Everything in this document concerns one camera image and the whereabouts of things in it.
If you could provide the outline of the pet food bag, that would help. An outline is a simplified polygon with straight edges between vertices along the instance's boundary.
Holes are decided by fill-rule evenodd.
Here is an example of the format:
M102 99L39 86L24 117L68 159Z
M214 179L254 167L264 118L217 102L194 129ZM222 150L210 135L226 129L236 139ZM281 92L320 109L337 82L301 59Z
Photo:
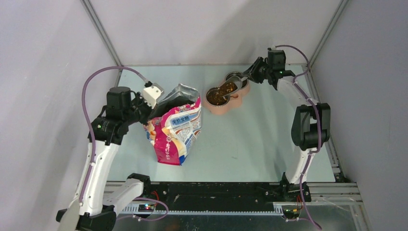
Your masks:
M183 164L202 129L201 109L198 90L183 84L156 105L143 128L158 163Z

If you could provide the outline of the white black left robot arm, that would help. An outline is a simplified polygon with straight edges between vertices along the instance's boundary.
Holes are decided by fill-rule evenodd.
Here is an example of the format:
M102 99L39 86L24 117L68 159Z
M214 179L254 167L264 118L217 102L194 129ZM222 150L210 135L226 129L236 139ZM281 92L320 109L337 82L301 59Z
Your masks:
M164 91L156 84L133 92L113 87L106 94L106 105L89 124L86 164L73 201L58 211L60 231L111 231L120 212L135 198L151 197L150 178L133 174L113 193L104 196L112 162L123 137L134 123L146 124Z

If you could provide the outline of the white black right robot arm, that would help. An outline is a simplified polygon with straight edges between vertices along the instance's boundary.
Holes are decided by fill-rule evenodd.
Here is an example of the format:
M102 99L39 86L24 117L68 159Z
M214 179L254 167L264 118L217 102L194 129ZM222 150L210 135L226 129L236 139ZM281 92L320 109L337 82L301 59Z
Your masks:
M307 173L314 156L331 135L331 108L310 96L298 82L299 74L286 69L285 45L268 48L265 58L256 61L243 72L254 83L267 81L295 109L291 128L296 163L287 169L280 181L280 196L285 201L304 195Z

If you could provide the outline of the metal food scoop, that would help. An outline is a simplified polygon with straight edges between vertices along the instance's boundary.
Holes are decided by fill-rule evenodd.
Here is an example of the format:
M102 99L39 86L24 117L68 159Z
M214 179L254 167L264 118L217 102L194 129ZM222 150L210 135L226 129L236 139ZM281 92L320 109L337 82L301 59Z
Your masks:
M219 88L228 88L231 89L231 92L226 94L226 96L230 96L232 94L235 94L238 90L237 87L233 83L223 83Z

